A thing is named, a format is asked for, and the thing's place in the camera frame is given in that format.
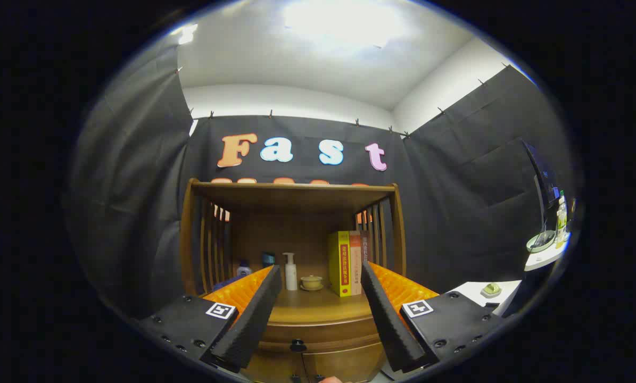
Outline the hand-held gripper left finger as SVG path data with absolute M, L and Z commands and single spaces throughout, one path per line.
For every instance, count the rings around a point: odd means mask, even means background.
M 247 368 L 282 290 L 280 266 L 266 267 L 208 296 L 184 295 L 140 320 L 176 354 L 238 373 Z

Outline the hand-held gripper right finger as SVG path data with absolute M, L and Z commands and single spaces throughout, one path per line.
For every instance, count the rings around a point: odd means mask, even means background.
M 436 294 L 366 262 L 361 283 L 391 369 L 411 372 L 449 364 L 478 351 L 505 320 L 453 290 Z

